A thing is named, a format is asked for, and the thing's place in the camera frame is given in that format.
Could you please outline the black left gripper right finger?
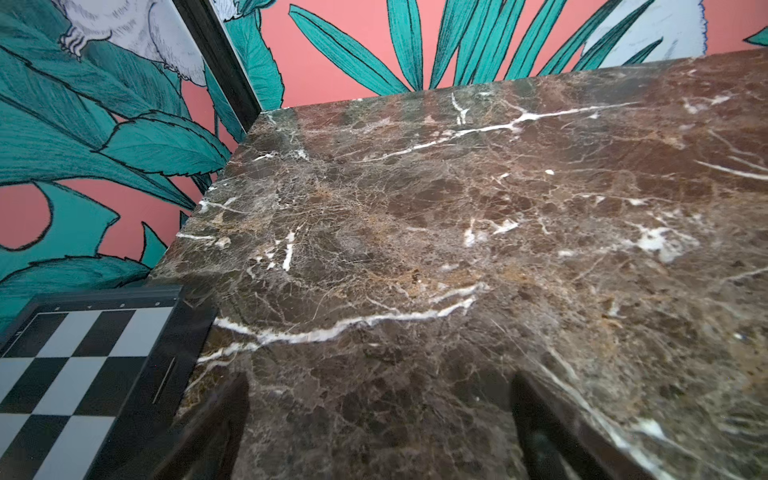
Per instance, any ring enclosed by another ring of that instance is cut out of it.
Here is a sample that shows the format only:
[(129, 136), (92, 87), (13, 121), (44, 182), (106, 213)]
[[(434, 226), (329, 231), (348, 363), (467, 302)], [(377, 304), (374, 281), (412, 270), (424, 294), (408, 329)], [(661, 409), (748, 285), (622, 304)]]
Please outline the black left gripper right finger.
[(515, 372), (510, 403), (529, 478), (566, 479), (567, 468), (581, 479), (652, 477), (532, 374)]

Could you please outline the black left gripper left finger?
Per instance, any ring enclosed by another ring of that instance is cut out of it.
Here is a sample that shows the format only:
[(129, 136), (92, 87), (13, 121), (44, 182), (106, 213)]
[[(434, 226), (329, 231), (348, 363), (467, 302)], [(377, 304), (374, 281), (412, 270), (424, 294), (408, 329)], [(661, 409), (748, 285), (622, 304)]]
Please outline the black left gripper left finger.
[(220, 385), (172, 435), (152, 479), (229, 479), (249, 412), (249, 383), (238, 373)]

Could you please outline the black white checkerboard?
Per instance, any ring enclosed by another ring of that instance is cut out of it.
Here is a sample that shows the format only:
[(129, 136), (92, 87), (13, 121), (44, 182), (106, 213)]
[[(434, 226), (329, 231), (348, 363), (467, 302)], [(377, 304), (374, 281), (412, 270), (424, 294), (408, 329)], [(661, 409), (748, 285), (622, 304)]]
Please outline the black white checkerboard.
[(33, 299), (1, 342), (1, 475), (105, 479), (173, 422), (217, 315), (179, 286)]

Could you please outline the black corner frame post left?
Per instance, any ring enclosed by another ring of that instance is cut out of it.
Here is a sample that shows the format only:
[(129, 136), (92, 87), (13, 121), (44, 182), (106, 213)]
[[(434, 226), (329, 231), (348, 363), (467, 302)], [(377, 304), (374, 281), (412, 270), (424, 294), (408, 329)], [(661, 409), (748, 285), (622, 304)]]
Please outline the black corner frame post left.
[(176, 1), (194, 45), (202, 55), (203, 79), (223, 126), (237, 141), (244, 138), (262, 111), (227, 27), (244, 16), (238, 1)]

